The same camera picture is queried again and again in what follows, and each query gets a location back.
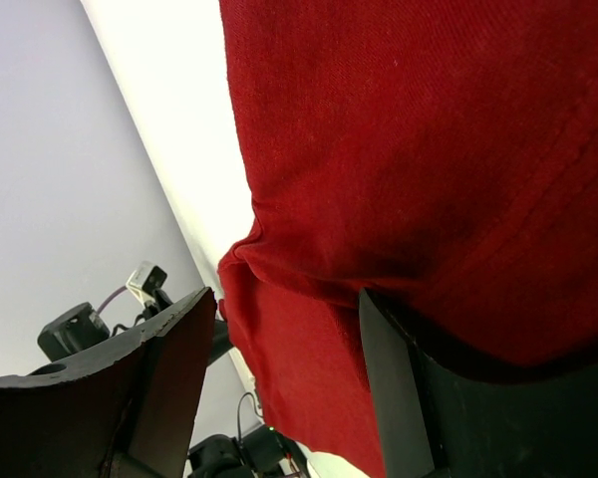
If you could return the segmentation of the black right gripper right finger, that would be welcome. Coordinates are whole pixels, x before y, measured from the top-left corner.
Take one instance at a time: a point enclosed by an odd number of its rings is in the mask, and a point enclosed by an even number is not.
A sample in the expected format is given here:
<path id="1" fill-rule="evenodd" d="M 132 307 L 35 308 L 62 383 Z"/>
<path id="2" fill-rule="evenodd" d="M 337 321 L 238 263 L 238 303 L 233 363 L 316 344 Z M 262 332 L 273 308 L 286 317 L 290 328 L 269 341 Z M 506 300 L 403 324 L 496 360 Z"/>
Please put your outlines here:
<path id="1" fill-rule="evenodd" d="M 598 477 L 598 345 L 516 366 L 369 289 L 359 321 L 388 476 Z"/>

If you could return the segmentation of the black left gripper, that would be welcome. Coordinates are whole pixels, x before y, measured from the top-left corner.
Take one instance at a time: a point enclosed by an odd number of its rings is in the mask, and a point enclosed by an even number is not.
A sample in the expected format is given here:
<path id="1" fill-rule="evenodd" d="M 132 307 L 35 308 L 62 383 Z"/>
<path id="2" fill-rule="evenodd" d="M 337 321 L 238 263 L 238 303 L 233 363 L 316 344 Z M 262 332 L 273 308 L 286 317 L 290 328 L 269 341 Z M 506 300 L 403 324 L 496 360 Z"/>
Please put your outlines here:
<path id="1" fill-rule="evenodd" d="M 110 294 L 97 309 L 86 302 L 75 306 L 59 318 L 46 325 L 37 338 L 38 347 L 50 362 L 64 359 L 98 345 L 119 333 L 127 332 L 140 322 L 146 322 L 173 304 L 167 293 L 156 291 L 154 303 L 146 303 L 143 311 L 135 318 L 132 327 L 116 324 L 113 329 L 104 323 L 101 312 L 124 292 L 118 288 Z M 225 321 L 215 320 L 208 365 L 215 363 L 232 349 Z"/>

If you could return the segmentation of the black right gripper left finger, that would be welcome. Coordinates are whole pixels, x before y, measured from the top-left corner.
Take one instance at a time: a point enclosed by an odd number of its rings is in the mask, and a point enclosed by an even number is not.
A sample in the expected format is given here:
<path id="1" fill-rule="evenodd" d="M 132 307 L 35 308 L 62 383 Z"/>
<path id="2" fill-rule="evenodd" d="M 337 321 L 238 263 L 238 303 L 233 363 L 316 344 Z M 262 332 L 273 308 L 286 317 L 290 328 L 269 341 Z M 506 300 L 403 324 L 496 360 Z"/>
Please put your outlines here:
<path id="1" fill-rule="evenodd" d="M 0 477 L 180 477 L 215 320 L 209 288 L 28 375 L 0 376 Z"/>

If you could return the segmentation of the dark red t shirt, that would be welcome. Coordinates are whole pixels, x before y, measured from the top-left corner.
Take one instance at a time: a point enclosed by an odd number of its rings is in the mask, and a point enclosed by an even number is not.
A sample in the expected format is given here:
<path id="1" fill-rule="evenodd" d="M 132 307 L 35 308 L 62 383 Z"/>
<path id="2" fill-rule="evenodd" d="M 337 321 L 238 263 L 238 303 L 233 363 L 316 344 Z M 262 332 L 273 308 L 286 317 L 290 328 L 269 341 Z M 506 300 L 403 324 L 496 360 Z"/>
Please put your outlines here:
<path id="1" fill-rule="evenodd" d="M 224 1 L 254 222 L 218 265 L 265 419 L 385 475 L 358 296 L 598 360 L 598 1 Z"/>

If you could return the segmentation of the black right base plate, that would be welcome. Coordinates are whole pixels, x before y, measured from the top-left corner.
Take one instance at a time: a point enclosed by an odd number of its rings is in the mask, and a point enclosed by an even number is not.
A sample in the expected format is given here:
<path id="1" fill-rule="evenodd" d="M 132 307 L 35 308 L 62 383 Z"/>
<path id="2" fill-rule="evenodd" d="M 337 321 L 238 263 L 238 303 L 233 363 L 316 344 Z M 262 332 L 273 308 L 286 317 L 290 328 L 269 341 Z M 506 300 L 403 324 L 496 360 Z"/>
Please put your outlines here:
<path id="1" fill-rule="evenodd" d="M 258 418 L 257 394 L 247 391 L 237 405 L 237 435 L 212 435 L 188 450 L 187 477 L 311 477 L 308 459 L 299 445 L 263 423 L 245 434 L 242 403 L 249 398 Z"/>

